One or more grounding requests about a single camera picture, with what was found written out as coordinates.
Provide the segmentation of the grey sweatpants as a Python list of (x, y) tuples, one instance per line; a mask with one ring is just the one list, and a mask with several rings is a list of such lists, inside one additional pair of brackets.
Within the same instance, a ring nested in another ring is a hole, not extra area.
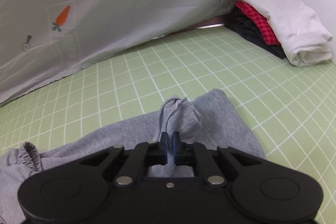
[(260, 143), (242, 121), (224, 91), (212, 91), (189, 101), (171, 96), (159, 111), (99, 128), (81, 139), (40, 153), (25, 142), (1, 155), (1, 223), (25, 219), (17, 199), (18, 188), (34, 174), (80, 159), (115, 144), (132, 149), (137, 144), (159, 140), (162, 132), (178, 132), (185, 143), (198, 142), (208, 149), (226, 144), (265, 158)]

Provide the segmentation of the green grid mat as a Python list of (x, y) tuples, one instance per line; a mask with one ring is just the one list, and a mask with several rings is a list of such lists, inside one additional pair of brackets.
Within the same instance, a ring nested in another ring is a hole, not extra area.
[(335, 223), (335, 65), (294, 67), (224, 27), (143, 43), (3, 105), (1, 153), (24, 141), (46, 151), (214, 88), (269, 160), (319, 181), (317, 221)]

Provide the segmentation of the black folded garment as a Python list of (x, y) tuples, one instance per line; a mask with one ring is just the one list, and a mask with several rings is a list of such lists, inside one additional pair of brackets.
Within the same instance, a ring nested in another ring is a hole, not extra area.
[(282, 47), (277, 45), (267, 45), (256, 24), (254, 24), (254, 22), (244, 15), (238, 8), (235, 7), (229, 14), (224, 15), (224, 25), (231, 31), (236, 32), (242, 38), (269, 53), (272, 53), (279, 59), (286, 58)]

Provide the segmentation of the red checked garment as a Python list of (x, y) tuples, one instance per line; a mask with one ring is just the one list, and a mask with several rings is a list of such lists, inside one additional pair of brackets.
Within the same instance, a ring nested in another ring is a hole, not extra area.
[(236, 1), (235, 6), (256, 25), (264, 42), (268, 46), (280, 46), (280, 42), (276, 38), (272, 28), (268, 24), (267, 19), (262, 16), (251, 5), (243, 1)]

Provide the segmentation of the white folded cloth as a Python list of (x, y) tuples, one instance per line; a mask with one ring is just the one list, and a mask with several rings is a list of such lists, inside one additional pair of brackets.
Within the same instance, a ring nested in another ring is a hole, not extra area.
[(306, 67), (333, 58), (332, 34), (302, 0), (237, 0), (264, 16), (291, 65)]

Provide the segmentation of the white carrot-print quilt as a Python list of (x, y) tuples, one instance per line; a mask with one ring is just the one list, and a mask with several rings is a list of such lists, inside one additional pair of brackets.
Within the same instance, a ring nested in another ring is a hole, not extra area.
[(227, 13), (232, 0), (1, 0), (1, 102)]

